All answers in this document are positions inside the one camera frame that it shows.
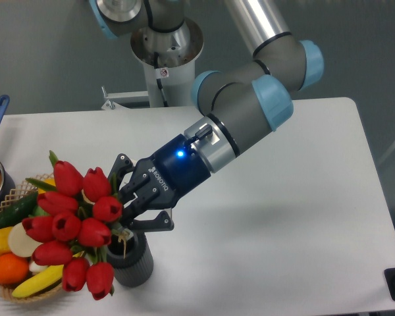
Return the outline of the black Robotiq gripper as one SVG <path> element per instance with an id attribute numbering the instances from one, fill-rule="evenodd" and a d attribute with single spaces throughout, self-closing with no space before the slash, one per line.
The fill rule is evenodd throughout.
<path id="1" fill-rule="evenodd" d="M 172 208 L 178 200 L 207 180 L 211 173 L 192 144 L 200 136 L 179 134 L 150 157 L 137 163 L 118 154 L 107 177 L 112 192 L 127 206 L 120 224 L 132 232 L 172 231 Z M 130 181 L 121 189 L 124 177 Z"/>

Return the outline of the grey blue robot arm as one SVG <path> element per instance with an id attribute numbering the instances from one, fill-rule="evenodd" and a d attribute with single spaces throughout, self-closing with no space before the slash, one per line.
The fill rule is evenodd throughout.
<path id="1" fill-rule="evenodd" d="M 183 1 L 91 1 L 109 38 L 130 34 L 144 68 L 151 107 L 194 105 L 202 117 L 136 164 L 115 163 L 124 205 L 120 224 L 133 232 L 172 230 L 171 209 L 212 174 L 274 132 L 293 114 L 292 92 L 318 82 L 320 49 L 297 41 L 272 1 L 227 1 L 252 55 L 229 72 L 195 74 L 203 50 L 199 26 Z"/>

